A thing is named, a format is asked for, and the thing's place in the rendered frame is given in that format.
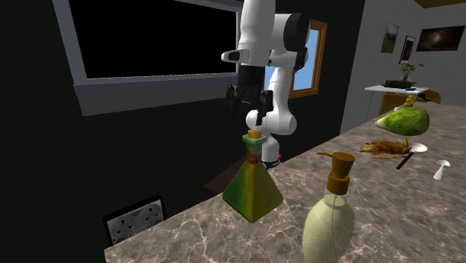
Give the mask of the white mushroom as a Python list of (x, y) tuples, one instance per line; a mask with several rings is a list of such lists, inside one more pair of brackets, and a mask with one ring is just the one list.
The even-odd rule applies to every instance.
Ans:
[(439, 160), (437, 161), (437, 164), (439, 165), (439, 168), (438, 170), (435, 172), (433, 178), (435, 180), (441, 180), (442, 179), (442, 176), (443, 176), (443, 170), (445, 167), (449, 167), (450, 166), (450, 163), (448, 160)]

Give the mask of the green melon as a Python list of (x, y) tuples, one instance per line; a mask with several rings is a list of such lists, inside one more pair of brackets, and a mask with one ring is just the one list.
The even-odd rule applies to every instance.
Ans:
[(429, 114), (423, 108), (401, 108), (376, 121), (377, 127), (404, 136), (421, 135), (429, 124)]

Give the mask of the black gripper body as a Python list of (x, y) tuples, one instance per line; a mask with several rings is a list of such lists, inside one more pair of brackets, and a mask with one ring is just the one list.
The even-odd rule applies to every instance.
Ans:
[(236, 92), (242, 103), (250, 104), (252, 107), (259, 105), (264, 87), (264, 72), (263, 66), (240, 65), (238, 67)]

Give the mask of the yellow chair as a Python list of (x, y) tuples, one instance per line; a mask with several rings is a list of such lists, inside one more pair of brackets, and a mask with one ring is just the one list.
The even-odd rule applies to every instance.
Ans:
[[(385, 93), (382, 104), (379, 109), (379, 115), (393, 110), (395, 107), (403, 105), (408, 98), (407, 94), (402, 93)], [(440, 93), (435, 90), (425, 90), (417, 95), (417, 102), (432, 102), (439, 104), (441, 102)]]

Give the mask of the pale green soap dispenser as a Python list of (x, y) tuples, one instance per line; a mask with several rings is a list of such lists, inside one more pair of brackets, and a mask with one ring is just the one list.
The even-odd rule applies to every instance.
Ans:
[(310, 210), (302, 234), (305, 263), (338, 263), (355, 227), (355, 213), (348, 203), (350, 170), (355, 157), (345, 152), (328, 154), (332, 170), (326, 188)]

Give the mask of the wooden-framed window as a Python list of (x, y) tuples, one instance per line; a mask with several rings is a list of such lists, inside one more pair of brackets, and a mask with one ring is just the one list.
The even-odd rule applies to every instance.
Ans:
[(264, 81), (276, 102), (315, 95), (318, 90), (326, 23), (301, 13), (273, 15), (272, 33), (266, 38)]

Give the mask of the black-framed white wall picture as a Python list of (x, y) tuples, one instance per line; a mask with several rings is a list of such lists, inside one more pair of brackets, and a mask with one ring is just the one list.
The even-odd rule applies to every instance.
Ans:
[(405, 42), (403, 44), (403, 49), (400, 55), (399, 64), (407, 64), (410, 61), (412, 49), (415, 44), (415, 38), (411, 36), (406, 36)]

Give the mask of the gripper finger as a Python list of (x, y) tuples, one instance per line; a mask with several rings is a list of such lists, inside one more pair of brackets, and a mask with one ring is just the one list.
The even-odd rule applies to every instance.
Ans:
[(229, 110), (229, 116), (234, 118), (241, 109), (240, 99), (242, 91), (238, 89), (237, 85), (229, 84), (226, 88), (226, 106)]
[(259, 90), (256, 92), (256, 106), (258, 110), (256, 125), (261, 126), (263, 118), (273, 110), (273, 91)]

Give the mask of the large grey-framed window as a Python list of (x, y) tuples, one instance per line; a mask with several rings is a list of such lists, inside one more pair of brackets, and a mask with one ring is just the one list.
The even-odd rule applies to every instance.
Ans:
[(176, 105), (225, 96), (236, 72), (88, 78), (68, 0), (52, 0), (75, 95), (84, 116)]

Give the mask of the green pyramid bottle with cork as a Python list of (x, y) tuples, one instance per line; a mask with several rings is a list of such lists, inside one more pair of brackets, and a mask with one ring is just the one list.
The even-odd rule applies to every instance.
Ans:
[(246, 160), (223, 191), (223, 199), (248, 222), (254, 223), (283, 202), (283, 196), (261, 160), (267, 138), (249, 130), (242, 140)]

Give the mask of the green wall picture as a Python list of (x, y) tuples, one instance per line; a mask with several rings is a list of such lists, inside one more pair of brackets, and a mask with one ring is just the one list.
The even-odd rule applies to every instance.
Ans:
[(382, 53), (392, 54), (397, 41), (399, 26), (388, 22), (385, 28), (385, 34), (382, 41)]

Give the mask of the white side table with plant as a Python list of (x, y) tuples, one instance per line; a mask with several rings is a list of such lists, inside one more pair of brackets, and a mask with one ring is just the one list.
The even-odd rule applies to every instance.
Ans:
[(376, 86), (366, 87), (365, 90), (372, 92), (382, 92), (382, 98), (380, 106), (382, 104), (382, 99), (385, 93), (402, 93), (407, 95), (417, 95), (422, 93), (425, 90), (428, 90), (427, 87), (417, 87), (415, 82), (410, 81), (409, 76), (420, 67), (424, 67), (423, 64), (419, 63), (418, 65), (414, 64), (402, 64), (403, 77), (400, 80), (387, 80), (384, 84), (379, 84)]

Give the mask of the wide dark wall picture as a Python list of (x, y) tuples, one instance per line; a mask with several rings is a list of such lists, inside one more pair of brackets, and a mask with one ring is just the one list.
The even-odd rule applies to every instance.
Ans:
[(417, 52), (456, 51), (466, 25), (426, 28), (420, 33)]

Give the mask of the brown roast chicken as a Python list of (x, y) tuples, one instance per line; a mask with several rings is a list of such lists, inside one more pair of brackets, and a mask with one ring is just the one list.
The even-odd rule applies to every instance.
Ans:
[(410, 150), (411, 147), (406, 138), (402, 143), (375, 140), (360, 147), (361, 152), (369, 152), (372, 154), (371, 158), (378, 159), (404, 158)]

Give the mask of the black stovetop with burners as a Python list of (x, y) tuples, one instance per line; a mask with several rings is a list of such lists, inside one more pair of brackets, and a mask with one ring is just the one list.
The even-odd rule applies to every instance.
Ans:
[(156, 194), (102, 217), (111, 247), (166, 220), (164, 199)]

